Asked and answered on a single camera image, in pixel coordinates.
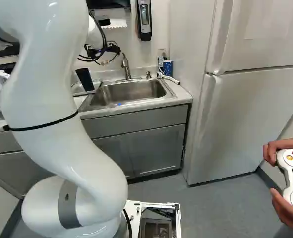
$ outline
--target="gray cabinet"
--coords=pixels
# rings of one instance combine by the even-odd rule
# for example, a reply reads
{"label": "gray cabinet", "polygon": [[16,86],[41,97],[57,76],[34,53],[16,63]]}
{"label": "gray cabinet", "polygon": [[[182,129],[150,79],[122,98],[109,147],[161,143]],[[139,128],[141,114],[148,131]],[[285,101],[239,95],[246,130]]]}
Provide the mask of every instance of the gray cabinet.
{"label": "gray cabinet", "polygon": [[[130,179],[180,168],[188,105],[82,121],[93,142]],[[0,186],[21,198],[52,174],[35,164],[12,132],[0,132]]]}
{"label": "gray cabinet", "polygon": [[185,124],[128,135],[129,153],[136,176],[179,169]]}
{"label": "gray cabinet", "polygon": [[95,139],[93,142],[124,171],[127,178],[134,176],[132,162],[126,145],[127,135]]}
{"label": "gray cabinet", "polygon": [[128,178],[180,168],[185,124],[95,139]]}
{"label": "gray cabinet", "polygon": [[38,181],[52,176],[24,152],[0,154],[0,186],[21,197]]}

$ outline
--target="gray floor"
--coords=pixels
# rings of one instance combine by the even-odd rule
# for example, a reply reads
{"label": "gray floor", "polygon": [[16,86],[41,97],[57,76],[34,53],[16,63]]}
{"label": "gray floor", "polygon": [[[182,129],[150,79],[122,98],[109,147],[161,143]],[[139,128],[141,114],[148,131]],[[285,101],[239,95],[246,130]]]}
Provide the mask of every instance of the gray floor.
{"label": "gray floor", "polygon": [[[129,186],[129,199],[181,204],[183,238],[273,238],[281,223],[257,174],[188,188],[181,174]],[[12,238],[40,238],[20,222]]]}

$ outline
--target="freezer door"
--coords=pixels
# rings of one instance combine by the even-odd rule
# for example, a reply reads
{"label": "freezer door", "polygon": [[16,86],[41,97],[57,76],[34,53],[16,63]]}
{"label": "freezer door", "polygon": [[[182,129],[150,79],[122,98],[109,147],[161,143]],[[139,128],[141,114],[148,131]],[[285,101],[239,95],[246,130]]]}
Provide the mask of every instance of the freezer door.
{"label": "freezer door", "polygon": [[293,0],[217,0],[207,72],[293,65]]}
{"label": "freezer door", "polygon": [[206,75],[188,184],[255,171],[292,115],[293,69]]}

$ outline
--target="countertop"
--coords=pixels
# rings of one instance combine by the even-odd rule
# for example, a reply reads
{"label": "countertop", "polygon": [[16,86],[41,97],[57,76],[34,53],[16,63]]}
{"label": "countertop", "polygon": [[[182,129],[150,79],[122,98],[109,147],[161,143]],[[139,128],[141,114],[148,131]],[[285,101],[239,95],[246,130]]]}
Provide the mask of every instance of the countertop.
{"label": "countertop", "polygon": [[[141,102],[141,104],[134,105],[123,105],[120,107],[114,108],[105,108],[99,110],[92,110],[87,112],[80,112],[81,119],[91,119],[98,117],[111,116],[116,114],[137,112],[142,110],[149,110],[161,107],[175,106],[181,104],[187,104],[192,102],[192,96],[183,89],[180,85],[176,85],[169,80],[165,80],[170,89],[175,93],[175,98],[168,98],[164,100],[151,101],[151,102]],[[79,108],[82,102],[86,99],[87,96],[75,97],[75,103]],[[6,121],[0,118],[0,132],[4,131],[3,127],[7,125]]]}

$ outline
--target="white refrigerator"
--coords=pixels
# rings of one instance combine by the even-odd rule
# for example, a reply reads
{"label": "white refrigerator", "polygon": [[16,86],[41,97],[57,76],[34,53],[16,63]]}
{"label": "white refrigerator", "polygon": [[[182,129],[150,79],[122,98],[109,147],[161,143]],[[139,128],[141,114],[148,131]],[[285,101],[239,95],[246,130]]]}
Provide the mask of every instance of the white refrigerator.
{"label": "white refrigerator", "polygon": [[171,0],[170,32],[187,183],[255,171],[293,116],[293,0]]}

